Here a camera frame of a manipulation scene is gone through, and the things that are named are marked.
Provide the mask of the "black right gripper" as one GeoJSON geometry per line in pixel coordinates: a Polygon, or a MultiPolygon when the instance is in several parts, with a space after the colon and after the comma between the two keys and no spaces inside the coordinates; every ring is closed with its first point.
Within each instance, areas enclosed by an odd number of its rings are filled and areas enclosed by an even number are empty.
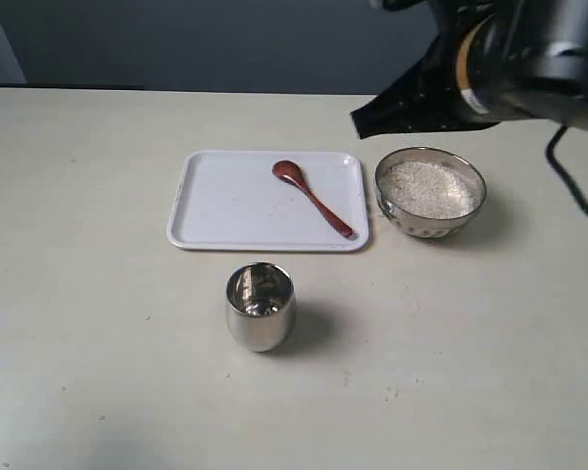
{"type": "Polygon", "coordinates": [[[351,112],[360,138],[476,131],[500,120],[479,97],[479,40],[494,21],[493,1],[427,1],[437,35],[424,56],[387,89],[351,112]]]}

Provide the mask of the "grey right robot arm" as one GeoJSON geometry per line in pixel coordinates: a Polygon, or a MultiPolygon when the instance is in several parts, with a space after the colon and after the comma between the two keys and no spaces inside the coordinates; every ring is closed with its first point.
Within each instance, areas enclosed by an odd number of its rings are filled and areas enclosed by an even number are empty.
{"type": "Polygon", "coordinates": [[[588,131],[588,1],[431,1],[438,34],[353,111],[360,138],[545,119],[588,131]]]}

